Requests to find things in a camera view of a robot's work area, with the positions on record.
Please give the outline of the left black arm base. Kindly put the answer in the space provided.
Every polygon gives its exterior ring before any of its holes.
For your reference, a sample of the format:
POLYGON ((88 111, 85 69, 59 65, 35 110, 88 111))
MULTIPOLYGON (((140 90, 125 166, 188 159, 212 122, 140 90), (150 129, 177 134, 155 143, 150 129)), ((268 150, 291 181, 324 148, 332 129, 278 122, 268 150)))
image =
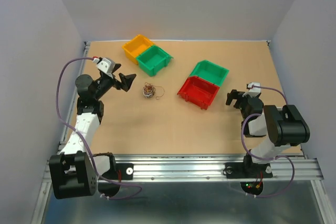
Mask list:
POLYGON ((133 172, 133 163, 110 163, 110 168, 102 176, 110 180, 132 180, 133 172))

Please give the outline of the green plastic bin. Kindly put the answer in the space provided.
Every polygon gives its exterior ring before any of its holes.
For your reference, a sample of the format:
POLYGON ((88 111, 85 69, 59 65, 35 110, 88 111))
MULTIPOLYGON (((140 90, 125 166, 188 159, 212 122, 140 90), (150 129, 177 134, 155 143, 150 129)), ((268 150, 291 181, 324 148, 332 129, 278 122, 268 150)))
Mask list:
POLYGON ((198 62, 190 74, 190 77, 197 76, 218 87, 221 87, 226 79, 229 70, 208 60, 198 62))
POLYGON ((137 56, 139 67, 150 77, 167 67, 172 59, 171 55, 158 46, 152 46, 137 56))

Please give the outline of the yellow plastic bin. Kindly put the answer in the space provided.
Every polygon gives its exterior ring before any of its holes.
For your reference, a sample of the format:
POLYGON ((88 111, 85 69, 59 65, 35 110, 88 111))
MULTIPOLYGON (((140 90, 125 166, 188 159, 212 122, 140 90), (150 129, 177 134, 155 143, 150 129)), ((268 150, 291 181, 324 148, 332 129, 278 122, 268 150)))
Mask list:
POLYGON ((154 42, 149 40, 147 37, 139 34, 122 46, 125 56, 132 61, 134 64, 138 65, 137 57, 145 52, 147 49, 152 47, 154 42))

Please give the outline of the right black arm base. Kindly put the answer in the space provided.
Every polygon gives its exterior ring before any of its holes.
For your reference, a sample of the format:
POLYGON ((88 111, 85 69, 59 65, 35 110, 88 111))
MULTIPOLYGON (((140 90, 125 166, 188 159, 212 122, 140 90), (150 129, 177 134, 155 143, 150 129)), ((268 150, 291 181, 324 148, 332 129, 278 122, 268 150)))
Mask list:
POLYGON ((273 178, 270 164, 250 164, 243 162, 225 163, 223 174, 228 179, 273 178))

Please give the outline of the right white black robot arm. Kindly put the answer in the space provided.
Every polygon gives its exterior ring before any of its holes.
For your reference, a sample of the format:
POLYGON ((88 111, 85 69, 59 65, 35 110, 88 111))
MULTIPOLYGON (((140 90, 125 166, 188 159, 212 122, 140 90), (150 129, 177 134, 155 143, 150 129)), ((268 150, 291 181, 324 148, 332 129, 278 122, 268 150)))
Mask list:
POLYGON ((242 162, 226 163, 223 174, 228 179, 272 178, 270 162, 290 147, 305 143, 310 129, 295 105, 265 105, 259 91, 227 94, 226 105, 235 100, 241 112, 241 141, 246 154, 242 162))

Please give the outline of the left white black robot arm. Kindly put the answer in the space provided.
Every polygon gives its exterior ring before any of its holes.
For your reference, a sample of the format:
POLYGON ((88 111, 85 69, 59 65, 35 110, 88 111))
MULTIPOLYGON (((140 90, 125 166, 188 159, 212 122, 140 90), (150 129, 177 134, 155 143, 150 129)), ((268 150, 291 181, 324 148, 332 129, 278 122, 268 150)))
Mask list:
POLYGON ((123 185, 122 171, 118 169, 111 153, 103 153, 99 170, 95 163, 96 154, 90 150, 88 141, 92 140, 104 114, 104 104, 100 100, 111 88, 129 91, 136 74, 119 74, 114 72, 120 68, 107 58, 93 60, 99 70, 100 77, 94 80, 88 74, 81 74, 75 80, 78 93, 77 116, 75 126, 65 123, 72 130, 70 138, 59 154, 49 159, 49 170, 57 199, 92 196, 99 191, 106 199, 115 199, 123 185))

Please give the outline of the red plastic bin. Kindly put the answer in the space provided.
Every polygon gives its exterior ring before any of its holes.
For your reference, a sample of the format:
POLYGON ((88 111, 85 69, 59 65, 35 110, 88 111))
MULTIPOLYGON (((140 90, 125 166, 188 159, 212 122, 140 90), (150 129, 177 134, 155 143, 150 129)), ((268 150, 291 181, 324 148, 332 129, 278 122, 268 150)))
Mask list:
POLYGON ((191 102, 202 110, 207 110, 215 99, 219 89, 219 86, 198 76, 191 76, 186 79, 177 95, 186 102, 191 102))

